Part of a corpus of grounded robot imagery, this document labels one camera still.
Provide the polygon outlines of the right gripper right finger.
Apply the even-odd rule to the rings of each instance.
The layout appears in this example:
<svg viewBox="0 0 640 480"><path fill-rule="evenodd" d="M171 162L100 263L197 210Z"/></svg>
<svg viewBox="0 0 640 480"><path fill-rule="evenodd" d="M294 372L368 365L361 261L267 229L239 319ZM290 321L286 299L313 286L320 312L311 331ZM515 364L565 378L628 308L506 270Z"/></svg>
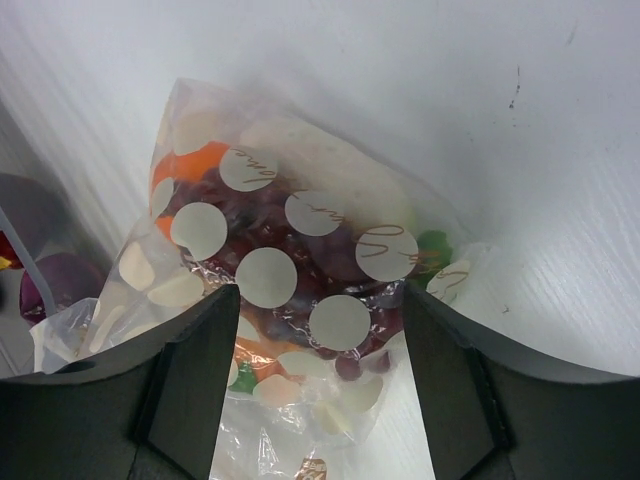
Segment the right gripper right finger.
<svg viewBox="0 0 640 480"><path fill-rule="evenodd" d="M404 331L439 479L635 479L639 381L544 354L408 286Z"/></svg>

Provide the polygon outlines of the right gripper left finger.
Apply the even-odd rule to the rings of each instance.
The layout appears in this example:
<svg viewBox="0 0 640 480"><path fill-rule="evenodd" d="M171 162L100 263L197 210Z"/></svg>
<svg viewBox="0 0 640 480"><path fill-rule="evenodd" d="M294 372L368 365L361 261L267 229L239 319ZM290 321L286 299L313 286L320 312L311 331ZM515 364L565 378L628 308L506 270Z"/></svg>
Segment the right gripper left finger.
<svg viewBox="0 0 640 480"><path fill-rule="evenodd" d="M5 479L205 479L239 318L237 287L52 373L1 383Z"/></svg>

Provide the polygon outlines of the fake purple onion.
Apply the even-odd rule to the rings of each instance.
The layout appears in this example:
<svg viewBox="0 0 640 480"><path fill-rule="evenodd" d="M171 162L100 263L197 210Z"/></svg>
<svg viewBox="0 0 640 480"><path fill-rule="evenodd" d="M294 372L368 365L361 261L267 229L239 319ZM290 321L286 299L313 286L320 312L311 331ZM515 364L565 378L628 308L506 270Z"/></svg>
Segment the fake purple onion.
<svg viewBox="0 0 640 480"><path fill-rule="evenodd" d="M88 260L67 252L43 257L36 266L52 295L54 313L85 298L97 298L106 279ZM47 317L44 300L27 271L21 279L19 310L21 317L32 324Z"/></svg>

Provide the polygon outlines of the clear zip top bag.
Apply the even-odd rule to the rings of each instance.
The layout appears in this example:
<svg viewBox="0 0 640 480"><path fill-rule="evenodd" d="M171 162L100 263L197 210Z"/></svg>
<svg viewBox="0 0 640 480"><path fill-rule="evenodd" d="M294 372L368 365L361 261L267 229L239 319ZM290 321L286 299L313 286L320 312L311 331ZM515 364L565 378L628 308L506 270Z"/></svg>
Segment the clear zip top bag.
<svg viewBox="0 0 640 480"><path fill-rule="evenodd" d="M104 286L31 329L34 368L110 350L235 285L212 477L341 479L407 355L404 289L452 303L483 251L425 181L263 96L180 79L148 214Z"/></svg>

